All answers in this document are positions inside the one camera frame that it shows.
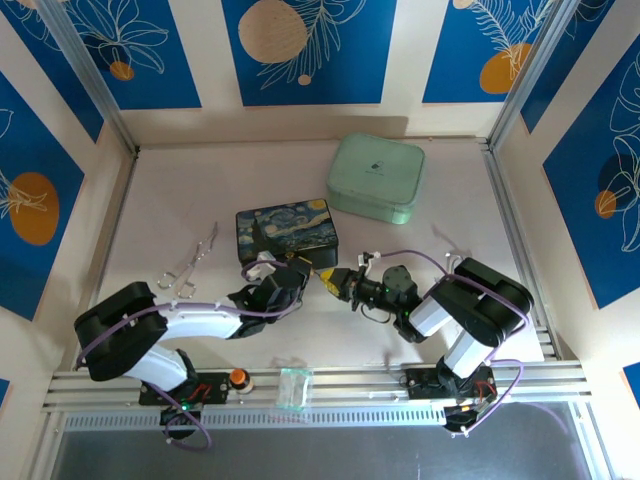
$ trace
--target scissors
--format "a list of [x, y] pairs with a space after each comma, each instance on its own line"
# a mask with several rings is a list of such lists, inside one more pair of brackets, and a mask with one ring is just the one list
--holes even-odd
[[158, 287], [160, 287], [162, 290], [173, 288], [178, 280], [180, 280], [180, 278], [184, 276], [184, 283], [182, 284], [182, 287], [180, 287], [180, 290], [178, 290], [178, 297], [182, 298], [183, 300], [193, 298], [193, 295], [196, 293], [196, 285], [193, 282], [190, 282], [189, 278], [191, 278], [191, 274], [195, 270], [198, 262], [206, 257], [213, 249], [213, 242], [216, 239], [217, 235], [218, 222], [214, 223], [213, 230], [211, 231], [209, 236], [201, 242], [198, 242], [198, 244], [196, 245], [196, 252], [189, 263], [187, 263], [179, 273], [165, 272], [164, 275], [162, 275], [162, 277], [160, 277], [160, 279], [158, 280]]

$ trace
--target yellow object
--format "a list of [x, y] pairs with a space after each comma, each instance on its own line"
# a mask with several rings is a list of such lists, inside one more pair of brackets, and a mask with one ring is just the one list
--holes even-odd
[[340, 296], [340, 290], [338, 290], [338, 287], [336, 287], [333, 283], [331, 283], [331, 275], [333, 275], [333, 268], [331, 270], [327, 270], [326, 272], [322, 272], [320, 274], [320, 280], [322, 280], [322, 283], [324, 283], [324, 286], [327, 287], [327, 290], [329, 290], [329, 292], [336, 296], [339, 297]]

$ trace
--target white tabletop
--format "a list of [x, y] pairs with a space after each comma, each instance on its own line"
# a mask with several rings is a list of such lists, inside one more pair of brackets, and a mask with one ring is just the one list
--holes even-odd
[[[411, 142], [426, 153], [423, 190], [412, 219], [391, 225], [332, 210], [340, 241], [339, 266], [357, 267], [362, 251], [423, 251], [444, 262], [449, 251], [471, 255], [517, 279], [517, 271], [496, 199], [474, 140]], [[113, 251], [100, 292], [104, 299], [133, 281], [156, 282], [181, 268], [195, 244], [218, 221], [213, 251], [191, 277], [194, 301], [213, 302], [240, 290], [235, 214], [241, 210], [326, 197], [325, 181], [337, 141], [242, 143], [143, 149], [137, 163]], [[404, 264], [425, 292], [438, 276], [419, 257], [402, 256], [377, 264]], [[185, 350], [197, 368], [385, 365], [437, 361], [459, 327], [448, 325], [420, 345], [405, 342], [392, 324], [378, 325], [310, 281], [304, 307], [267, 325], [248, 339], [190, 338], [165, 342]], [[540, 361], [535, 331], [507, 341], [496, 358]]]

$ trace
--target painting print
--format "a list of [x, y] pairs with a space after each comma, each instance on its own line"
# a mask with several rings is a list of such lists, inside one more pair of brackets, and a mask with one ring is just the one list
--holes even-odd
[[544, 170], [598, 307], [640, 287], [640, 37]]
[[614, 1], [581, 0], [576, 7], [520, 112], [529, 132], [533, 132]]
[[242, 263], [254, 260], [263, 251], [284, 255], [338, 243], [329, 207], [320, 198], [239, 212], [236, 228]]
[[223, 0], [244, 106], [380, 103], [396, 0]]
[[49, 30], [44, 26], [38, 12], [33, 8], [33, 2], [0, 0], [0, 10], [78, 118], [89, 137], [94, 142], [97, 141], [104, 124], [102, 115], [67, 63]]
[[424, 103], [501, 102], [554, 0], [450, 0]]
[[[2, 2], [43, 69], [48, 63], [61, 68], [64, 57], [32, 2]], [[200, 108], [168, 0], [67, 0], [61, 5], [121, 109]], [[52, 81], [58, 90], [67, 88]]]
[[0, 74], [0, 306], [33, 320], [84, 174]]

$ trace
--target enclosure wall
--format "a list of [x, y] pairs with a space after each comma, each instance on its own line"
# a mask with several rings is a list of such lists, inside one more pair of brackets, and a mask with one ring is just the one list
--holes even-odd
[[[638, 206], [625, 197], [640, 191], [640, 84], [629, 86], [640, 79], [640, 16], [637, 0], [609, 3], [537, 125], [529, 103], [527, 121], [517, 119], [497, 156], [555, 327], [587, 373], [614, 466], [620, 478], [636, 478], [640, 410], [622, 371], [640, 361]], [[567, 42], [551, 62], [562, 63]], [[557, 73], [545, 70], [536, 88]], [[627, 179], [635, 187], [614, 185]]]
[[2, 15], [0, 44], [0, 477], [14, 479], [98, 276], [94, 252], [129, 156], [107, 127], [90, 138]]
[[[16, 15], [28, 2], [3, 3], [21, 37], [41, 37], [36, 15]], [[553, 5], [83, 0], [61, 8], [135, 140], [152, 145], [353, 131], [486, 136]], [[61, 55], [46, 40], [31, 43], [41, 62]]]

